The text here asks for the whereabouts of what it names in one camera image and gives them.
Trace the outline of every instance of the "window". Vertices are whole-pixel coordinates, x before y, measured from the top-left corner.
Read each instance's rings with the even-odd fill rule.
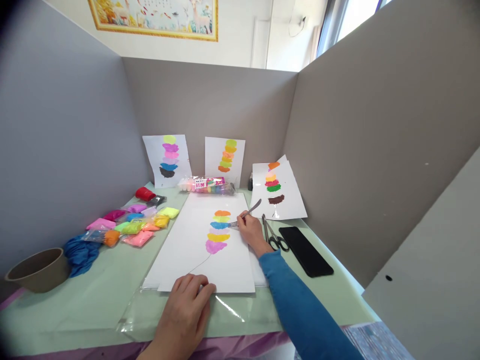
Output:
[[[392,0],[328,0],[317,57]]]

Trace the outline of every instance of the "blue sleeve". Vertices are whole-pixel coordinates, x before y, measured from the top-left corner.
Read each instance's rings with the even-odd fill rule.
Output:
[[[280,251],[266,253],[259,261],[281,324],[302,360],[364,359]]]

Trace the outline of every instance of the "fork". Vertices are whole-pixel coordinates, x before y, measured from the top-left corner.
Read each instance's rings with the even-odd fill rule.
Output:
[[[253,205],[253,206],[251,207],[251,209],[248,210],[248,211],[246,212],[246,214],[244,214],[241,218],[244,219],[244,218],[245,218],[248,214],[250,214],[253,210],[255,210],[256,208],[258,208],[261,202],[262,202],[262,199],[258,199],[258,201],[256,202],[256,204]],[[229,223],[228,223],[228,227],[229,227],[229,228],[238,228],[238,227],[239,227],[239,223],[238,223],[238,221],[229,222]]]

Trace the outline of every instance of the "wall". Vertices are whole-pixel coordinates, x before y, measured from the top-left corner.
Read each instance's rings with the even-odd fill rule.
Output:
[[[194,175],[205,172],[205,136],[246,140],[242,187],[253,163],[282,155],[297,73],[135,58],[123,63],[140,133],[185,134]]]
[[[210,42],[97,31],[87,0],[48,2],[122,57],[238,67],[251,65],[254,18],[271,10],[270,0],[219,0],[218,42]]]
[[[284,144],[306,222],[366,287],[480,146],[469,1],[392,1],[299,73]]]
[[[480,356],[479,184],[480,149],[364,293],[415,359]]]
[[[272,0],[243,0],[241,4],[220,0],[218,42],[209,42],[98,31],[87,0],[47,1],[122,57],[265,69],[270,43],[267,69],[295,72],[310,62],[313,28],[322,23],[327,3],[276,0],[269,37]],[[288,33],[290,16],[292,35],[300,29],[294,22],[308,16],[304,30],[296,37]]]
[[[299,72],[310,63],[314,27],[322,24],[326,7],[327,0],[275,0],[267,69]]]
[[[148,181],[121,58],[42,1],[25,1],[5,35],[0,273]]]

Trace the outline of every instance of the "green tablecloth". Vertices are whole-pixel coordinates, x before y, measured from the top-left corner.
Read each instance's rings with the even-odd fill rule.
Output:
[[[154,190],[149,183],[147,187]],[[247,203],[251,192],[241,189]],[[187,194],[174,188],[155,189],[166,205],[180,209]],[[339,325],[375,321],[375,314],[349,280],[344,268],[301,220],[270,221],[273,230],[298,227],[335,271],[333,276],[308,277],[292,252],[282,252],[288,265],[320,299]],[[153,338],[168,294],[140,291],[169,230],[157,231],[143,248],[124,243],[103,246],[86,274],[68,279],[45,294],[25,292],[0,312],[4,340],[13,356],[36,355],[149,341]],[[268,287],[255,294],[220,294],[212,301],[207,337],[261,334],[282,330]]]

